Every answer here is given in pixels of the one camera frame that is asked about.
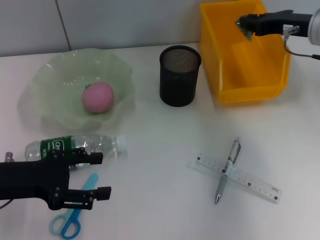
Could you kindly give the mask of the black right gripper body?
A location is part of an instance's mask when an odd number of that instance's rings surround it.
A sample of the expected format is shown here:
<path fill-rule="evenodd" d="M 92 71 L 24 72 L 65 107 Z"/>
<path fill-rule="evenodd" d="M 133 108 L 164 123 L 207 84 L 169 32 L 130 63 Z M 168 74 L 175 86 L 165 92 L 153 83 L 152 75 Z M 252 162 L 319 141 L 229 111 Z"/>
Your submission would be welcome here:
<path fill-rule="evenodd" d="M 294 36 L 307 37 L 311 14 L 294 13 L 293 10 L 282 10 L 270 12 L 266 15 L 267 20 L 264 25 L 266 35 L 279 34 L 284 35 L 284 30 L 295 26 L 299 31 Z"/>

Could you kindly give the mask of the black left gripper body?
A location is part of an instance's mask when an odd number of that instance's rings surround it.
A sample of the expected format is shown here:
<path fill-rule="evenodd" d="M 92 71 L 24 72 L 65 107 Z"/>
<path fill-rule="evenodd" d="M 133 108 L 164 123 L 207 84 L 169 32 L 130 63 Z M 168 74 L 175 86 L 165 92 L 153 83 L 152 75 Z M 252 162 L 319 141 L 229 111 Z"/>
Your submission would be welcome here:
<path fill-rule="evenodd" d="M 17 200 L 38 198 L 50 210 L 72 209 L 67 203 L 69 165 L 73 152 L 51 151 L 37 161 L 5 161 L 0 164 L 0 199 Z"/>

